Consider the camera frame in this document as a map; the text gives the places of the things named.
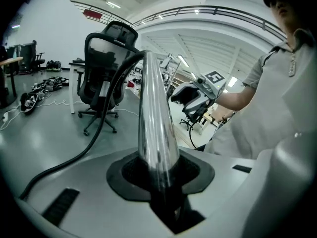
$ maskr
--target grey polo shirt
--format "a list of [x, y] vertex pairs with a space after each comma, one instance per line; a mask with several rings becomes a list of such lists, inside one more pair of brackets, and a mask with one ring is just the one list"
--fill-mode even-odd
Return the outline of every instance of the grey polo shirt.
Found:
[[262, 56], [244, 85], [255, 88], [251, 102], [220, 128], [205, 152], [256, 159], [296, 132], [317, 129], [317, 47], [310, 32], [298, 29], [296, 73], [288, 76], [291, 49], [286, 42], [276, 45], [265, 61]]

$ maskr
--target black cable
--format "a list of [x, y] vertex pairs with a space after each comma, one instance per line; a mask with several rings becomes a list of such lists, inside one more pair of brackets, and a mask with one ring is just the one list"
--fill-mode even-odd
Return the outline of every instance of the black cable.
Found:
[[194, 148], [196, 148], [196, 146], [194, 145], [193, 143], [193, 140], [192, 140], [192, 135], [191, 135], [191, 131], [192, 131], [192, 127], [202, 118], [202, 116], [198, 117], [198, 119], [189, 127], [189, 138], [190, 138], [190, 141], [192, 142], [192, 145]]
[[75, 156], [74, 158], [61, 163], [55, 167], [52, 167], [50, 169], [47, 169], [41, 173], [39, 173], [38, 175], [36, 175], [35, 177], [33, 177], [31, 179], [31, 181], [28, 183], [28, 185], [25, 187], [24, 191], [22, 192], [22, 194], [19, 196], [19, 199], [24, 200], [27, 195], [30, 193], [31, 189], [33, 188], [33, 186], [42, 178], [44, 178], [45, 176], [48, 176], [54, 172], [57, 172], [71, 164], [73, 164], [74, 162], [78, 161], [79, 159], [81, 159], [83, 156], [86, 155], [86, 153], [92, 148], [92, 146], [94, 145], [94, 143], [96, 142], [96, 139], [98, 138], [101, 129], [103, 127], [104, 124], [104, 120], [106, 118], [106, 114], [109, 108], [109, 104], [110, 104], [110, 98], [111, 95], [119, 81], [119, 79], [121, 78], [121, 76], [124, 74], [124, 72], [128, 69], [129, 71], [127, 71], [127, 74], [130, 72], [130, 70], [133, 68], [133, 65], [135, 63], [137, 63], [138, 61], [142, 60], [144, 58], [146, 51], [141, 51], [136, 53], [134, 56], [127, 58], [126, 60], [123, 61], [122, 65], [120, 66], [120, 68], [118, 69], [118, 71], [115, 73], [115, 75], [113, 76], [113, 79], [110, 83], [107, 95], [106, 95], [106, 100], [105, 100], [105, 104], [104, 104], [104, 110], [103, 110], [103, 115], [101, 117], [101, 121], [99, 123], [99, 126], [97, 128], [97, 131], [94, 135], [94, 137], [92, 138], [92, 140], [90, 141], [90, 143], [88, 144], [88, 146], [86, 147], [86, 149], [84, 151], [82, 151], [80, 154], [78, 154], [77, 156]]

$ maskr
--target collar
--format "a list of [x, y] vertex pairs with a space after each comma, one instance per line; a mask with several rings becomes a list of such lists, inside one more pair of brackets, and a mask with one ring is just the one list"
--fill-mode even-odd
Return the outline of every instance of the collar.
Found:
[[[298, 50], [304, 43], [307, 43], [307, 45], [309, 45], [310, 47], [312, 47], [314, 45], [315, 39], [314, 39], [311, 31], [308, 29], [299, 28], [294, 32], [294, 36], [296, 39], [295, 50]], [[275, 45], [271, 49], [271, 52], [277, 51], [279, 49], [284, 49], [284, 50], [287, 50], [289, 52], [292, 52], [291, 48], [287, 45], [287, 41], [283, 41], [283, 42]]]

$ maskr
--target person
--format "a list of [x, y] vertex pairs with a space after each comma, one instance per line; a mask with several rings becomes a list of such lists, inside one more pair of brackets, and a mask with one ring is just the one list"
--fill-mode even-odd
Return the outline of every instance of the person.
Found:
[[259, 58], [241, 93], [217, 99], [239, 112], [215, 133], [205, 152], [256, 159], [296, 132], [317, 129], [316, 41], [294, 6], [298, 1], [264, 0], [287, 40]]

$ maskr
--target black office chair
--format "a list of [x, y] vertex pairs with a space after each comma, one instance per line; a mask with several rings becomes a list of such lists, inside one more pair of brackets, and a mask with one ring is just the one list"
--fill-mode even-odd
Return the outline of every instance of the black office chair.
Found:
[[44, 59], [42, 58], [42, 53], [36, 54], [36, 41], [32, 43], [24, 44], [21, 46], [21, 56], [23, 60], [21, 62], [21, 69], [19, 74], [30, 74], [40, 71], [41, 74], [41, 64], [45, 63]]
[[[85, 75], [79, 89], [80, 99], [90, 105], [86, 111], [79, 111], [78, 117], [83, 114], [94, 115], [84, 128], [84, 134], [89, 135], [88, 127], [102, 116], [106, 100], [107, 88], [123, 61], [138, 52], [134, 48], [138, 33], [130, 26], [118, 22], [111, 22], [102, 33], [91, 33], [85, 41]], [[127, 76], [124, 74], [118, 82], [110, 100], [109, 110], [113, 109], [123, 99], [123, 83]], [[117, 112], [107, 112], [107, 115], [115, 115]], [[115, 127], [105, 119], [105, 122], [117, 133]]]

